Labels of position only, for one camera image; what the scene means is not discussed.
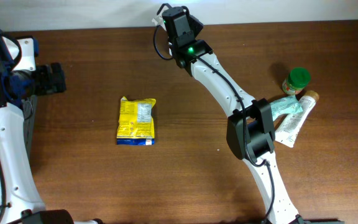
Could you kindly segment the yellow snack packet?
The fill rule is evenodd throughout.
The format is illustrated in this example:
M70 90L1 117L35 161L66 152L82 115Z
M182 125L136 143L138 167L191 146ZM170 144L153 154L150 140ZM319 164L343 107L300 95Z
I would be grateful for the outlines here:
M155 126L152 109L156 99L120 100L117 145L151 146L155 144Z

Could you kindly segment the green lid jar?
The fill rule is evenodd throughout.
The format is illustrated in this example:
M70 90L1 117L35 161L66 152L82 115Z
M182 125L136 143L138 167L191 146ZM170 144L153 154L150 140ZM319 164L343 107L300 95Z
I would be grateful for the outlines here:
M284 79L282 90L288 95L297 95L309 84L310 80L311 75L307 69L294 68Z

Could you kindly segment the mint green tissue packet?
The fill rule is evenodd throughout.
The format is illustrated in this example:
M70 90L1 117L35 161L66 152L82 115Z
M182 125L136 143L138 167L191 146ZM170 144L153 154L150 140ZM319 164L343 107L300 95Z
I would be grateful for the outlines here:
M275 121L279 116L285 114L298 114L303 108L295 95L286 96L270 103L272 119Z

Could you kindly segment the white cream tube gold cap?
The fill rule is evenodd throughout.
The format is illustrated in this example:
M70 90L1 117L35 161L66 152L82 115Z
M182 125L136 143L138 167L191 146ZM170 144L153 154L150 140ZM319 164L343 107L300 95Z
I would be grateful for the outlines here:
M298 101L302 112L290 113L275 131L275 140L288 147L293 147L300 129L319 100L317 92L308 90Z

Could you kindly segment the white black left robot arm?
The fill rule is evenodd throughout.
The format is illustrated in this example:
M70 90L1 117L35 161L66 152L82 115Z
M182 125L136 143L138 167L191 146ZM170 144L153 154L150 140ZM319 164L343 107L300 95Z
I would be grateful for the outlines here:
M63 93L59 63L37 65L32 36L0 29L0 223L73 223L67 210L47 210L35 186L24 139L23 104L31 96Z

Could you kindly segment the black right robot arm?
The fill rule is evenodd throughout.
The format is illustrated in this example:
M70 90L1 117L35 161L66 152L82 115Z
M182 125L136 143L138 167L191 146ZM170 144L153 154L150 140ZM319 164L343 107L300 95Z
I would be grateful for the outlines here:
M213 49L197 38L203 24L187 7L163 3L155 20L167 32L177 66L199 81L226 114L226 141L255 180L265 206L262 223L304 223L278 170L270 103L256 100L223 69Z

